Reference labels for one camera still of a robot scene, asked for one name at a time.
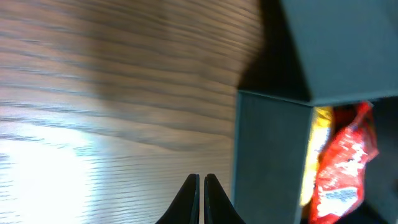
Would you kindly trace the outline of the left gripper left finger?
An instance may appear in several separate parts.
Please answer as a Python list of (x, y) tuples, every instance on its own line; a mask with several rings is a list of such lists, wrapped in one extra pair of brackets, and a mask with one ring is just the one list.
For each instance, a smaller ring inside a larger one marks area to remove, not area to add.
[(189, 174), (156, 224), (199, 224), (200, 176)]

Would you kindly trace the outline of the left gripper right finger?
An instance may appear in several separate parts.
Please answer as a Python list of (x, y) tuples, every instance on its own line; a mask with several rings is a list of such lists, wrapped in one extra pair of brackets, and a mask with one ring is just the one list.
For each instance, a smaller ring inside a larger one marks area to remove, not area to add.
[(230, 202), (219, 180), (208, 174), (204, 181), (205, 224), (245, 224)]

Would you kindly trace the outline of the red snack bag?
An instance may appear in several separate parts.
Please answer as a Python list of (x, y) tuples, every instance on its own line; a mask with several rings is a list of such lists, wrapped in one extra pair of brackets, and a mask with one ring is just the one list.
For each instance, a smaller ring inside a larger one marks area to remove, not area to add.
[(357, 104), (352, 122), (337, 132), (323, 153), (309, 223), (335, 223), (364, 201), (366, 164), (379, 154), (372, 108), (368, 101)]

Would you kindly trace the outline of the yellow snack bag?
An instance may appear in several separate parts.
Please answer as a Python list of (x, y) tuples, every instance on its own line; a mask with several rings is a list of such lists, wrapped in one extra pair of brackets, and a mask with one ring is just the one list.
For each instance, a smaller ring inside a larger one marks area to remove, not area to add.
[(300, 193), (300, 206), (304, 207), (312, 198), (315, 178), (319, 168), (319, 155), (328, 143), (332, 133), (333, 108), (315, 107), (310, 128), (307, 155)]

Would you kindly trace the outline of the black cardboard gift box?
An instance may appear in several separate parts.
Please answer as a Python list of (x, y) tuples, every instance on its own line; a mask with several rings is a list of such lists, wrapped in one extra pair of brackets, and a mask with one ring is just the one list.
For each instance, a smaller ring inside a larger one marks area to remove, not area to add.
[(299, 223), (313, 109), (368, 100), (379, 155), (365, 208), (397, 222), (397, 2), (262, 0), (264, 46), (238, 86), (232, 201), (246, 223)]

